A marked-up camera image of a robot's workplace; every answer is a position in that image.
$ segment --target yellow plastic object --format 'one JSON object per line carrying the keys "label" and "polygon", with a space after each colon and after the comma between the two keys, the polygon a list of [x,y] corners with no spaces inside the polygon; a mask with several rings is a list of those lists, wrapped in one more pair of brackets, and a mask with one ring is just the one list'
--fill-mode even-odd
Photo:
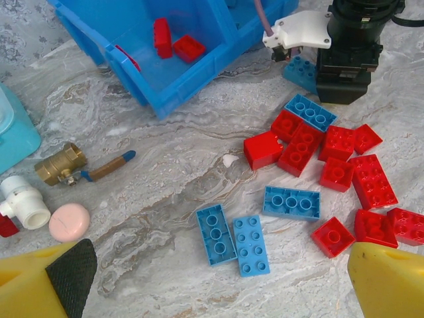
{"label": "yellow plastic object", "polygon": [[66,318],[45,268],[74,242],[0,260],[0,317]]}
{"label": "yellow plastic object", "polygon": [[357,242],[348,272],[365,318],[424,317],[424,256]]}

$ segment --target blue plastic bin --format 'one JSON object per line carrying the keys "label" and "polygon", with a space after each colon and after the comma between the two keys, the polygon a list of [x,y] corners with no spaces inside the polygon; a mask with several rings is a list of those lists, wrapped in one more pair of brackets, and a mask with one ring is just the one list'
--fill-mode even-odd
{"label": "blue plastic bin", "polygon": [[[159,119],[191,98],[232,61],[262,39],[253,0],[48,0],[79,47],[96,64],[112,68],[142,105]],[[273,24],[294,11],[299,0],[262,0]],[[206,46],[186,64],[161,59],[153,47],[153,22],[168,20],[172,40],[185,34]],[[140,66],[115,48],[119,45]]]}

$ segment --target red lego brick in bin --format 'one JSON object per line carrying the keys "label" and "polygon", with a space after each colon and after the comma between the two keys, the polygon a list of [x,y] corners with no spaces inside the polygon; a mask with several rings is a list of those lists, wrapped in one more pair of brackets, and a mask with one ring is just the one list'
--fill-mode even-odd
{"label": "red lego brick in bin", "polygon": [[192,63],[199,56],[206,52],[206,47],[192,38],[190,35],[185,35],[173,45],[175,54],[185,63]]}

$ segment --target red 2x4 lego brick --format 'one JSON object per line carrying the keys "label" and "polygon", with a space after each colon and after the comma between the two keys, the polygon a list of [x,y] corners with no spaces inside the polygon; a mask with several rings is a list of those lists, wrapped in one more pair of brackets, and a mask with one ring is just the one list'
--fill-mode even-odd
{"label": "red 2x4 lego brick", "polygon": [[424,244],[424,215],[396,207],[387,216],[399,242],[411,246]]}
{"label": "red 2x4 lego brick", "polygon": [[308,124],[301,124],[277,165],[285,171],[299,177],[313,153],[317,151],[324,133]]}
{"label": "red 2x4 lego brick", "polygon": [[375,154],[349,160],[354,165],[353,186],[365,210],[398,204],[398,199]]}

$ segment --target pink soap bar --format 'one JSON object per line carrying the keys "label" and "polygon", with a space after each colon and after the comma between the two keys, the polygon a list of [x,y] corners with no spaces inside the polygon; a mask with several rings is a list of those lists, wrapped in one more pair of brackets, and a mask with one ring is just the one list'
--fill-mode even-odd
{"label": "pink soap bar", "polygon": [[50,234],[59,242],[80,239],[90,223],[87,209],[78,203],[69,203],[57,209],[48,224]]}

